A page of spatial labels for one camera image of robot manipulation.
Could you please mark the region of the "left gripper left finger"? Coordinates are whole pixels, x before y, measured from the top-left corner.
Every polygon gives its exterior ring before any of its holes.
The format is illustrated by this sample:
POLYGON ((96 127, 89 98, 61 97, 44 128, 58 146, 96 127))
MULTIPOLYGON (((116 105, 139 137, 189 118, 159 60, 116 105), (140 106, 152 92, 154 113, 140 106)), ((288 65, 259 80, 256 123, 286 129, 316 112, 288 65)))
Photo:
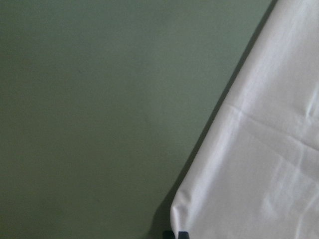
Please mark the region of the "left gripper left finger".
POLYGON ((163 239, 175 239, 173 231, 164 231, 163 239))

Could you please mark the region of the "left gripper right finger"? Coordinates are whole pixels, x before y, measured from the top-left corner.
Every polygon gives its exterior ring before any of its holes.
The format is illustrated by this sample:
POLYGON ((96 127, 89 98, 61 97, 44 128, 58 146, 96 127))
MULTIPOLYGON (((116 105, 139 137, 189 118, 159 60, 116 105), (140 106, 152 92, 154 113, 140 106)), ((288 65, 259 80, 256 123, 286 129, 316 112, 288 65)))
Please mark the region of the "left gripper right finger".
POLYGON ((189 239, 188 232, 178 232, 178 239, 189 239))

